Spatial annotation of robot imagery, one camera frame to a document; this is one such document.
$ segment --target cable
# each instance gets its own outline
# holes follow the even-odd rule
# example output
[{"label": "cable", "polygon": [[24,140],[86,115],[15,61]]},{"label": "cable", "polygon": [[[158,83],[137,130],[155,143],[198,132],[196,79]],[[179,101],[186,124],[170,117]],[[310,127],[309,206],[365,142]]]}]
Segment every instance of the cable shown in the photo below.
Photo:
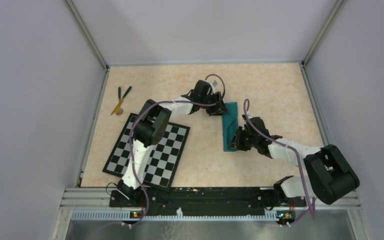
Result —
[{"label": "cable", "polygon": [[[208,75],[205,79],[207,79],[208,77],[210,76],[216,76],[220,79],[222,85],[223,85],[223,95],[221,96],[221,99],[220,101],[223,100],[223,98],[225,97],[225,92],[226,92],[226,85],[225,85],[225,82],[223,81],[223,79],[217,75],[217,74],[210,74]],[[203,104],[203,103],[198,103],[198,102],[193,102],[193,101],[186,101],[186,100],[179,100],[179,101],[175,101],[176,103],[186,103],[186,104],[193,104],[193,105],[197,105],[197,106],[200,106],[200,107],[212,107],[212,106],[215,106],[218,102],[215,102],[215,103],[211,103],[211,104]],[[146,199],[146,208],[145,208],[145,212],[142,214],[142,216],[140,217],[140,219],[135,222],[134,224],[129,224],[128,226],[130,228],[133,228],[135,226],[137,226],[138,224],[140,224],[145,216],[147,215],[148,213],[148,209],[149,209],[149,205],[150,205],[150,199],[149,199],[149,196],[148,196],[148,192],[146,190],[146,188],[144,187],[144,185],[142,184],[141,180],[139,179],[138,175],[136,174],[136,169],[135,169],[135,155],[134,155],[134,152],[133,152],[133,131],[134,129],[136,128],[136,126],[138,125],[138,123],[140,122],[140,120],[155,106],[159,105],[159,104],[172,104],[173,101],[159,101],[159,102],[156,102],[154,104],[152,104],[151,106],[149,106],[139,117],[136,117],[136,120],[134,121],[133,125],[131,126],[131,129],[130,129],[130,133],[128,135],[128,144],[129,144],[129,147],[130,149],[132,150],[131,151],[131,167],[132,167],[132,170],[133,170],[133,175],[134,175],[134,178],[136,179],[137,183],[139,183],[140,185],[140,188],[141,190],[143,191],[143,194],[145,195],[145,199]],[[97,230],[95,230],[93,233],[91,233],[88,237],[85,238],[85,240],[88,240],[90,239],[91,237],[93,237],[94,235],[96,235],[98,232],[100,232],[101,230],[103,230],[104,228],[106,227],[109,227],[109,226],[112,226],[112,225],[119,225],[121,224],[122,226],[125,225],[124,222],[110,222],[110,223],[107,223],[103,226],[101,226],[100,228],[98,228]]]},{"label": "cable", "polygon": [[108,194],[108,195],[111,196],[111,194],[108,193],[108,186],[109,186],[110,184],[114,184],[115,187],[118,187],[118,186],[117,186],[117,184],[115,184],[114,182],[110,182],[110,183],[108,183],[108,184],[106,185],[106,187],[105,187],[105,192],[106,192],[106,194]]},{"label": "cable", "polygon": [[313,219],[316,219],[316,207],[315,207],[314,204],[311,203],[311,200],[310,200],[309,191],[307,189],[306,180],[305,180],[305,177],[304,177],[304,170],[303,170],[303,165],[301,163],[300,154],[298,153],[298,151],[294,147],[286,145],[286,144],[284,144],[282,142],[276,141],[275,139],[265,135],[260,130],[258,130],[258,128],[256,128],[256,126],[254,126],[254,124],[250,121],[250,118],[248,117],[248,110],[249,109],[250,109],[250,100],[248,98],[246,98],[243,101],[243,111],[245,113],[245,118],[246,118],[246,123],[247,124],[249,124],[258,134],[263,136],[265,139],[271,141],[272,143],[279,144],[282,147],[288,148],[288,149],[292,150],[295,153],[296,160],[298,162],[299,175],[301,177],[302,187],[304,188],[304,194],[305,194],[305,199],[307,201],[308,209],[310,211],[311,217]]}]

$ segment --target tabletop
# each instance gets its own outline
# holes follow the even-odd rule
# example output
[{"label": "tabletop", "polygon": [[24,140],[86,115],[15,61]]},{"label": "tabletop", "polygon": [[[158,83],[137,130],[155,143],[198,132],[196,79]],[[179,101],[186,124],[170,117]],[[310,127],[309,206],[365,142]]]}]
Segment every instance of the tabletop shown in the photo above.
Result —
[{"label": "tabletop", "polygon": [[[82,187],[105,187],[119,177],[102,172],[130,113],[139,113],[148,99],[166,101],[187,94],[198,80],[218,74],[226,84],[224,102],[237,102],[239,125],[244,121],[244,99],[249,113],[261,117],[271,135],[280,135],[309,146],[322,146],[322,138],[298,63],[191,64],[113,66],[105,87]],[[216,89],[223,91],[220,81]],[[118,87],[124,99],[121,115],[110,115],[118,103]],[[250,151],[223,151],[221,116],[204,109],[171,120],[190,127],[172,187],[266,187],[288,175],[299,176],[298,167]]]}]

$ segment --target table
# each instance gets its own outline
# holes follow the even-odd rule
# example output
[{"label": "table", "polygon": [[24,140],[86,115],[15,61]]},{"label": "table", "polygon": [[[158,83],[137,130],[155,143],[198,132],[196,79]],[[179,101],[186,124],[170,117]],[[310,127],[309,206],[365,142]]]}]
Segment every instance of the table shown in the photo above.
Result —
[{"label": "table", "polygon": [[[102,170],[130,113],[139,113],[148,99],[176,99],[213,73],[226,83],[224,102],[237,102],[240,115],[244,99],[249,98],[250,114],[261,117],[271,135],[323,145],[298,63],[113,66],[95,119],[81,186],[118,182],[119,177]],[[129,86],[132,90],[122,104],[124,113],[110,116],[118,103],[118,87],[124,93]],[[201,109],[171,122],[190,127],[172,187],[264,187],[288,175],[299,176],[295,165],[260,155],[256,149],[224,152],[221,116],[208,116]]]}]

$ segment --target folded cloth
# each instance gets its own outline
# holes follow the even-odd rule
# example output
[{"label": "folded cloth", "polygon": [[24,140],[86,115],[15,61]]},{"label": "folded cloth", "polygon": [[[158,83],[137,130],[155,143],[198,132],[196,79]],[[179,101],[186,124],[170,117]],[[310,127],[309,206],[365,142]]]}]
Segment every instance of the folded cloth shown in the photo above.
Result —
[{"label": "folded cloth", "polygon": [[223,113],[221,116],[223,126],[223,149],[225,152],[235,152],[236,150],[228,147],[238,128],[238,103],[225,103],[229,113]]}]

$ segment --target chessboard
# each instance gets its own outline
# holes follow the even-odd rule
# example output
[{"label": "chessboard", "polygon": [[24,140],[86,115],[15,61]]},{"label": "chessboard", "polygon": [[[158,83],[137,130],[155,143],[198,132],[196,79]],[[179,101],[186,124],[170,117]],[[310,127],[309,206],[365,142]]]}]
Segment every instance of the chessboard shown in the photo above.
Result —
[{"label": "chessboard", "polygon": [[[128,117],[111,154],[103,168],[104,173],[122,177],[129,165],[129,134],[137,114]],[[190,127],[169,122],[161,141],[154,146],[145,167],[143,184],[168,191],[173,182]]]}]

